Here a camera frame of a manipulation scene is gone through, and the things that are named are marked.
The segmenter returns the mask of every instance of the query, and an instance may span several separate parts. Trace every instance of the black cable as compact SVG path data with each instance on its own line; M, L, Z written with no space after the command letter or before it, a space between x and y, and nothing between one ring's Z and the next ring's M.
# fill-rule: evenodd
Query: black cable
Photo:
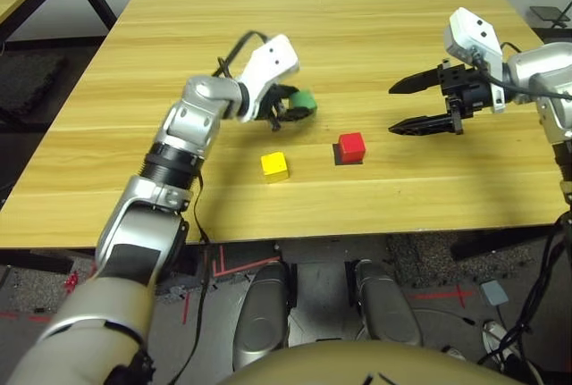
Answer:
M247 42L254 36L259 36L260 39L262 39L262 41L265 43L268 41L268 36L258 32L257 30L250 30L248 31L246 34L244 34L239 41L234 45L234 47L232 48L231 52L229 53L228 56L226 56L226 59L224 59L222 62L219 61L219 67L216 69L215 72L213 72L213 77L218 77L221 74L223 74L225 71L228 71L229 66L231 66L232 61L234 60L234 58L239 54L240 50L242 50L242 47L244 47L244 45L247 44Z
M552 92L534 92L533 90L530 90L528 88L520 88L519 86L515 86L514 84L505 83L504 81L500 81L498 79L495 79L489 73L489 70L488 70L486 64L484 63L484 59L479 53L476 53L473 56L473 60L474 60L474 65L479 70L479 72L481 73L481 76L486 81L488 81L491 84L494 84L495 86L499 86L500 88L504 88L504 89L509 90L511 92L514 92L514 93L520 93L522 95L544 96L544 97L553 97L556 99L572 100L571 95L567 95L567 94L563 94L563 93L552 93Z
M529 324L533 320L539 305L543 301L543 297L546 294L546 290L550 284L552 268L564 252L564 241L560 241L552 250L550 250L553 239L558 233L558 230L561 229L561 220L563 220L564 217L565 214L562 214L554 223L549 236L546 239L539 276L526 297L526 301L523 304L515 325L510 330L508 330L507 334L500 340L499 347L481 357L481 359L477 362L478 364L483 364L489 358L501 354L502 351L514 343L518 343L519 350L521 351L521 358L523 361L526 361L524 355L524 346L522 345L521 338L525 331L529 331Z
M211 269L210 269L211 240L208 237L208 235L206 234L205 230L200 225L200 223L198 222L198 218L197 218L198 199L200 198L200 195L203 192L203 187L205 186L205 182L203 181L203 175L201 172L198 173L198 186L199 186L199 192L197 193L197 199L195 200L195 204L193 205L193 215L195 216L195 223L197 224L198 232L200 233L200 241L199 242L202 242L205 245L205 256L204 256L205 264L203 266L203 277L201 279L202 287L200 290L200 299L198 300L197 327L196 327L196 331L195 331L195 342L193 343L193 348L190 350L190 354L187 357L185 364L182 365L182 367L179 369L179 371L168 382L169 385L174 385L174 383L179 380L182 373L185 371L185 369L189 365L190 360L195 355L195 352L197 352L198 342L200 340L200 332L201 332L202 324L203 324L203 308L205 306L206 293L208 291L208 284L209 284L210 277L211 277Z
M500 50L502 50L506 46L509 46L510 48L512 48L517 53L522 53L522 50L520 50L517 46L512 44L510 41L505 41L503 43L500 43Z
M453 316L453 317L461 320L465 324L470 325L471 327L475 327L475 325L476 325L476 322L474 320L471 320L470 318L467 318L466 316L458 315L458 314L455 314L455 313L449 312L449 311L442 311L440 309L432 309L432 308L428 308L428 307L413 307L413 308L411 308L411 310L413 312L427 312L429 314L450 315L450 316Z
M529 96L544 96L544 97L553 97L556 99L569 99L572 100L571 95L567 95L564 93L552 93L552 92L534 92L528 88L520 88L519 86L515 86L514 84L505 83L504 81L500 81L495 79L488 71L484 71L482 68L478 68L481 72L481 75L485 80L489 83L494 84L495 86L499 86L500 88L504 88L514 93L520 93L523 95Z
M507 324L504 322L504 318L502 318L502 314L501 314L501 306L500 305L496 305L495 309L497 311L497 316L499 317L499 321L500 321L500 325L502 325L502 328L504 330L507 329Z

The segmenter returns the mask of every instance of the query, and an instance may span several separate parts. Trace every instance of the red block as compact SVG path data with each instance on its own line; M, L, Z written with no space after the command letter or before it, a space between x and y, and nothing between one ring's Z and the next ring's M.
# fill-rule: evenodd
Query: red block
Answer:
M361 138L361 133L346 133L340 135L338 140L340 146L340 159L342 163L359 162L363 160L366 153L366 144Z

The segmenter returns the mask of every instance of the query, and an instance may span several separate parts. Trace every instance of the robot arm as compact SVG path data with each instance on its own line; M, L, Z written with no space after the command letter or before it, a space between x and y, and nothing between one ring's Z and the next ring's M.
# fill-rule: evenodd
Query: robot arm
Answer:
M184 245L181 213L222 119L254 120L266 92L297 71L279 35L237 79L190 78L166 115L139 175L130 178L97 244L97 273L66 299L9 383L147 383L155 284Z
M563 181L561 188L572 204L572 44L552 43L512 55L502 62L494 28L469 10L459 8L445 30L445 48L464 64L420 72L396 83L390 93L414 93L441 86L447 113L414 117L390 127L400 135L440 132L462 134L462 119L485 107L504 111L507 102L536 103L548 142L554 149Z

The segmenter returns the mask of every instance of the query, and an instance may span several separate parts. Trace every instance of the metal table frame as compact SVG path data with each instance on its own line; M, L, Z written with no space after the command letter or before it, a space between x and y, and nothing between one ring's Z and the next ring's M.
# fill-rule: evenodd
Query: metal table frame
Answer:
M23 22L25 22L31 14L33 14L40 5L46 0L24 0L18 8L13 10L8 17L0 23L0 44L3 44L15 30L17 30ZM117 21L117 16L112 11L106 0L88 0L101 21L108 29ZM0 126L0 132L46 132L49 124L28 124L19 117L0 108L0 120L4 124Z

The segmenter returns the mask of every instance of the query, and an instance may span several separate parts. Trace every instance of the green block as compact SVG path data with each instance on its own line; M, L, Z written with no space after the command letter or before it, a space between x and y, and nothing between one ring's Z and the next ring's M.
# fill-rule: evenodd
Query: green block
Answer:
M297 108L299 106L304 106L308 110L315 112L318 108L318 104L314 99L314 95L309 90L300 90L289 98L290 108Z

